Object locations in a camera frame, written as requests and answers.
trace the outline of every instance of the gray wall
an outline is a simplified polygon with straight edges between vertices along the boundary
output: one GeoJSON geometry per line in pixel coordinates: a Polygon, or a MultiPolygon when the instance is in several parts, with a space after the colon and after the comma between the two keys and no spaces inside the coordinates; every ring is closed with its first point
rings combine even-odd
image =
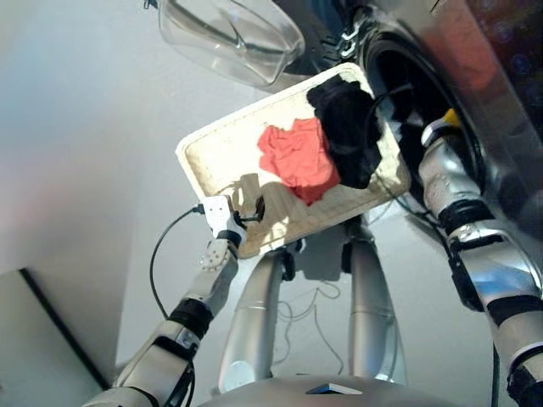
{"type": "Polygon", "coordinates": [[[81,405],[97,383],[18,272],[0,276],[0,405],[81,405]]]}
{"type": "Polygon", "coordinates": [[[151,249],[139,223],[152,240],[194,201],[176,144],[256,92],[182,59],[143,1],[4,3],[0,272],[36,270],[112,377],[131,257],[151,249]]]}

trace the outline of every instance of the white tray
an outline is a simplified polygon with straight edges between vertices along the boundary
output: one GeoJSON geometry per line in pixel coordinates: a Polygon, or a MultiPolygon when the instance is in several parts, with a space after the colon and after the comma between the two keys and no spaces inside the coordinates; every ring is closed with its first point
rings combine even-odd
{"type": "MultiPolygon", "coordinates": [[[[371,92],[360,67],[341,64],[195,131],[179,143],[177,157],[199,198],[229,195],[235,209],[249,214],[256,199],[264,195],[264,220],[249,224],[247,242],[239,249],[241,258],[279,248],[390,200],[373,175],[365,190],[337,185],[307,207],[277,176],[259,167],[262,152],[257,142],[265,128],[289,129],[294,119],[314,117],[306,93],[337,74],[345,81],[359,81],[362,90],[371,92]]],[[[383,159],[377,173],[394,195],[401,195],[409,187],[408,171],[388,124],[382,127],[378,147],[383,159]]]]}

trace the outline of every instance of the black joint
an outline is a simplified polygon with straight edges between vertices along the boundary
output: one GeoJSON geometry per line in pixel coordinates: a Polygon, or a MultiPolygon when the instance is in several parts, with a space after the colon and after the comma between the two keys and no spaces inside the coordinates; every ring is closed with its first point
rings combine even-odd
{"type": "Polygon", "coordinates": [[[228,242],[232,242],[236,248],[239,248],[239,245],[241,244],[241,236],[235,231],[220,231],[217,235],[217,239],[225,239],[228,242]]]}
{"type": "Polygon", "coordinates": [[[291,282],[296,275],[296,264],[294,263],[294,256],[286,250],[279,255],[281,256],[281,264],[283,266],[283,281],[291,282]]]}
{"type": "Polygon", "coordinates": [[[438,218],[447,235],[450,235],[461,226],[480,220],[494,219],[494,216],[483,201],[463,199],[443,209],[438,218]]]}
{"type": "Polygon", "coordinates": [[[210,327],[213,315],[207,306],[197,299],[183,299],[168,317],[168,321],[182,324],[194,332],[199,339],[204,337],[210,327]]]}
{"type": "Polygon", "coordinates": [[[344,273],[350,274],[352,269],[350,267],[350,258],[353,253],[353,243],[347,243],[343,246],[341,251],[341,270],[344,273]]]}
{"type": "MultiPolygon", "coordinates": [[[[543,353],[543,347],[532,349],[529,357],[543,353]]],[[[543,400],[543,382],[538,381],[522,363],[512,368],[507,378],[507,392],[520,407],[541,407],[543,400]]]]}
{"type": "Polygon", "coordinates": [[[472,311],[483,312],[484,308],[477,294],[477,290],[467,273],[464,263],[457,254],[451,256],[449,259],[449,266],[452,270],[452,281],[455,284],[456,292],[458,293],[462,304],[472,311]]]}
{"type": "Polygon", "coordinates": [[[531,311],[543,311],[543,300],[531,295],[498,298],[486,306],[497,326],[512,316],[531,311]]]}

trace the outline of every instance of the black cloth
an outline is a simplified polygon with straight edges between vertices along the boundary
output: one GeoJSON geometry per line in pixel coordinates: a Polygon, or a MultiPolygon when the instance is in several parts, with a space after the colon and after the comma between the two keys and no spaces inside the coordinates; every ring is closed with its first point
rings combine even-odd
{"type": "Polygon", "coordinates": [[[341,183],[366,188],[382,158],[377,147],[381,134],[373,113],[368,134],[364,134],[364,122],[373,105],[371,95],[360,89],[359,82],[347,82],[336,75],[309,90],[307,101],[315,108],[315,116],[326,133],[328,154],[341,183]]]}

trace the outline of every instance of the wire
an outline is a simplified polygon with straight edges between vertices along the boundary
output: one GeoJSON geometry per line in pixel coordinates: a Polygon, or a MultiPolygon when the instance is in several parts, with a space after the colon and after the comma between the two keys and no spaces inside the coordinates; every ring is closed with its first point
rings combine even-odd
{"type": "Polygon", "coordinates": [[[313,316],[314,316],[315,326],[316,326],[316,329],[319,331],[319,335],[321,336],[326,346],[328,346],[328,349],[330,349],[330,352],[332,352],[333,355],[336,357],[336,359],[339,360],[338,375],[340,375],[344,368],[343,360],[341,359],[341,356],[339,356],[338,352],[335,351],[335,349],[332,347],[330,342],[326,339],[326,337],[322,333],[321,326],[319,325],[319,320],[316,317],[316,306],[313,307],[313,311],[314,311],[313,316]]]}
{"type": "Polygon", "coordinates": [[[368,226],[371,226],[371,225],[373,225],[375,222],[377,222],[378,220],[381,220],[381,218],[382,218],[383,216],[385,216],[386,213],[389,211],[389,209],[390,209],[390,207],[392,206],[392,203],[393,203],[393,202],[394,202],[394,201],[392,201],[392,200],[389,201],[389,203],[387,204],[386,208],[383,209],[383,212],[381,212],[379,215],[377,215],[377,216],[375,217],[375,219],[373,219],[373,220],[368,224],[368,226]]]}
{"type": "Polygon", "coordinates": [[[194,388],[196,387],[196,370],[194,369],[193,362],[190,362],[190,365],[193,368],[193,378],[190,381],[190,393],[188,394],[188,399],[185,403],[185,407],[190,407],[190,404],[193,402],[194,388]]]}
{"type": "Polygon", "coordinates": [[[490,396],[490,407],[498,407],[500,399],[500,355],[495,349],[492,354],[492,394],[490,396]]]}
{"type": "Polygon", "coordinates": [[[279,360],[275,360],[273,362],[274,365],[279,365],[280,363],[283,363],[290,355],[290,349],[291,349],[291,342],[290,342],[290,336],[289,336],[289,332],[290,332],[290,328],[292,327],[292,325],[294,324],[294,322],[298,322],[298,321],[301,321],[303,320],[304,318],[306,318],[308,315],[311,314],[311,311],[313,311],[314,313],[314,321],[315,321],[315,326],[316,326],[316,329],[319,333],[319,336],[321,337],[322,341],[327,345],[327,347],[330,349],[330,351],[333,353],[333,355],[336,357],[336,359],[339,361],[339,371],[338,371],[338,374],[341,374],[341,372],[343,371],[344,369],[344,362],[343,360],[341,359],[341,357],[339,356],[338,352],[336,352],[336,350],[332,347],[332,345],[330,344],[330,342],[326,339],[326,337],[324,336],[324,334],[322,333],[322,329],[321,329],[321,326],[318,322],[318,319],[316,317],[316,298],[318,296],[318,294],[321,294],[324,298],[328,298],[328,299],[337,299],[339,298],[339,296],[341,295],[341,290],[339,289],[339,287],[333,285],[332,283],[330,282],[325,282],[325,281],[321,281],[322,284],[325,284],[329,287],[332,287],[333,289],[336,290],[336,293],[331,295],[331,294],[327,294],[325,293],[323,290],[321,290],[321,288],[316,288],[315,289],[315,292],[313,293],[313,298],[311,299],[311,302],[309,304],[309,306],[307,306],[307,308],[298,313],[298,314],[294,314],[293,312],[293,309],[292,309],[292,306],[286,302],[286,301],[279,301],[278,305],[283,305],[287,308],[288,310],[288,315],[285,315],[279,308],[277,308],[277,312],[278,314],[284,318],[285,320],[288,321],[288,324],[287,324],[287,327],[285,328],[285,333],[284,333],[284,339],[285,339],[285,342],[287,344],[287,352],[285,353],[285,355],[279,359],[279,360]]]}
{"type": "MultiPolygon", "coordinates": [[[[392,91],[390,92],[387,92],[383,95],[380,95],[378,96],[374,101],[373,101],[373,104],[372,106],[370,107],[369,111],[367,112],[367,115],[366,115],[366,118],[364,119],[364,126],[362,127],[363,128],[363,131],[364,131],[364,134],[368,134],[369,132],[369,126],[370,126],[370,122],[371,122],[371,118],[373,117],[373,113],[375,112],[375,110],[377,109],[377,107],[379,106],[379,104],[387,97],[391,96],[391,95],[394,95],[396,93],[400,93],[400,92],[404,92],[404,91],[408,91],[408,90],[411,90],[412,89],[412,85],[411,84],[407,84],[407,85],[402,85],[402,86],[398,86],[397,88],[393,89],[392,91]]],[[[413,210],[407,203],[403,203],[401,202],[401,200],[394,194],[392,193],[392,191],[390,191],[390,188],[386,185],[386,183],[384,182],[383,178],[381,178],[381,176],[377,173],[377,171],[374,173],[376,178],[378,179],[378,181],[381,183],[381,185],[383,186],[384,190],[387,192],[387,194],[399,205],[401,206],[401,208],[403,208],[403,210],[405,210],[406,212],[408,212],[409,214],[417,217],[419,220],[421,220],[422,222],[424,222],[425,224],[427,224],[428,226],[430,226],[437,238],[439,239],[439,242],[441,243],[441,246],[443,246],[443,249],[445,250],[445,253],[447,255],[447,257],[449,259],[452,259],[453,258],[453,255],[452,255],[452,252],[451,250],[449,249],[449,245],[447,244],[447,241],[445,240],[445,238],[443,237],[443,235],[441,234],[441,232],[439,231],[438,227],[440,227],[440,224],[438,222],[435,222],[433,220],[430,220],[428,218],[429,215],[431,215],[432,213],[427,210],[426,212],[417,212],[415,210],[413,210]]]]}
{"type": "Polygon", "coordinates": [[[164,319],[168,318],[168,314],[166,313],[166,310],[164,309],[164,305],[162,305],[162,301],[160,301],[159,294],[156,292],[156,286],[154,285],[154,260],[156,258],[156,254],[159,250],[160,244],[168,234],[168,232],[171,230],[173,226],[175,226],[178,222],[185,219],[187,216],[189,216],[192,213],[198,212],[201,213],[201,208],[199,205],[189,209],[187,212],[185,212],[183,215],[179,216],[177,219],[172,221],[162,232],[162,234],[159,237],[159,240],[157,240],[156,244],[154,245],[153,254],[151,254],[151,261],[149,262],[149,282],[151,284],[151,291],[153,292],[154,301],[156,302],[157,306],[160,309],[160,313],[164,317],[164,319]]]}

